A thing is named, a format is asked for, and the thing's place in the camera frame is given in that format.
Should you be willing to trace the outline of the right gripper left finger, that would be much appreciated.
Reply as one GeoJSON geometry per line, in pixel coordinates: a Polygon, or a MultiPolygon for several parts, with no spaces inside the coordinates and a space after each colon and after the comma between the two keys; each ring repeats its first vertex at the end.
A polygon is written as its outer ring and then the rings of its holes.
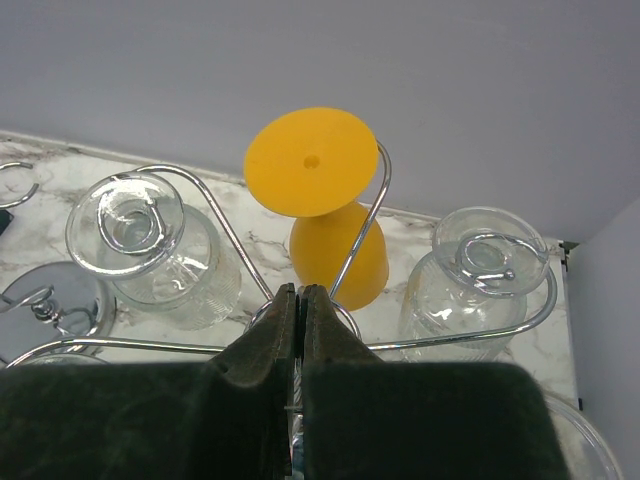
{"type": "Polygon", "coordinates": [[[295,288],[205,362],[1,374],[5,479],[282,479],[291,473],[295,288]]]}

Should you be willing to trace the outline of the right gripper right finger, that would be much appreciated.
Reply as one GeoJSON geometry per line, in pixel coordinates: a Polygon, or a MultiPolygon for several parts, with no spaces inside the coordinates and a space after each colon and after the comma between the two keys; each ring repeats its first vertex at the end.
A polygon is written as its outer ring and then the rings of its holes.
{"type": "Polygon", "coordinates": [[[566,479],[543,394],[508,363],[385,362],[321,286],[301,297],[309,479],[566,479]]]}

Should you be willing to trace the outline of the clear ribbed wine glass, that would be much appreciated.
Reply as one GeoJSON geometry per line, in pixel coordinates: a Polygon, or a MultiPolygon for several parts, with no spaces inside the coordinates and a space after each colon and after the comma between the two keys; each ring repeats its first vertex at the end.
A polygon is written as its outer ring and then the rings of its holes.
{"type": "Polygon", "coordinates": [[[442,218],[432,249],[407,282],[398,332],[404,340],[505,328],[522,322],[550,254],[518,216],[469,207],[442,218]]]}

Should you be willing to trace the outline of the small clear wine glass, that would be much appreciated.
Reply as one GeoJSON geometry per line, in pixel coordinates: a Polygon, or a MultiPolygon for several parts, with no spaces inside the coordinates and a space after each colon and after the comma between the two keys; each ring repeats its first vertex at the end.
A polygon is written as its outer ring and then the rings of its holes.
{"type": "Polygon", "coordinates": [[[240,269],[214,224],[158,175],[124,172],[92,185],[69,214],[65,241],[122,303],[176,329],[208,328],[238,303],[240,269]]]}

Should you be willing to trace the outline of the clear stemmed wine glass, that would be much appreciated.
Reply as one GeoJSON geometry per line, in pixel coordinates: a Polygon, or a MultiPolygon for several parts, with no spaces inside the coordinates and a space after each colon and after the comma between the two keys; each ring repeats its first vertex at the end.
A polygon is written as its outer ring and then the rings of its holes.
{"type": "Polygon", "coordinates": [[[545,392],[545,402],[571,479],[623,479],[624,474],[603,436],[563,399],[545,392]]]}

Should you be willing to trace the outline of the yellow plastic goblet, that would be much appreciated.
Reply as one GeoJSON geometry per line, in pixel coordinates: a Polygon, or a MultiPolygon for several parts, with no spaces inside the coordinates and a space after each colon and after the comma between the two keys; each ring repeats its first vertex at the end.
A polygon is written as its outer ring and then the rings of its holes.
{"type": "Polygon", "coordinates": [[[382,166],[382,149],[355,114],[307,107],[266,125],[244,158],[244,180],[267,210],[290,217],[289,257],[304,285],[326,287],[354,311],[371,304],[389,278],[379,223],[358,198],[382,166]]]}

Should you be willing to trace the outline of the tall clear flute glass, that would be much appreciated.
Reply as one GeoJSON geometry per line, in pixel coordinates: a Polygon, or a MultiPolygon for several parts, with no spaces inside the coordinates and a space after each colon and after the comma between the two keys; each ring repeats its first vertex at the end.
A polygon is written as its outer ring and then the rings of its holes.
{"type": "Polygon", "coordinates": [[[25,359],[18,363],[17,367],[32,365],[103,366],[107,365],[107,362],[94,356],[79,353],[49,353],[25,359]]]}

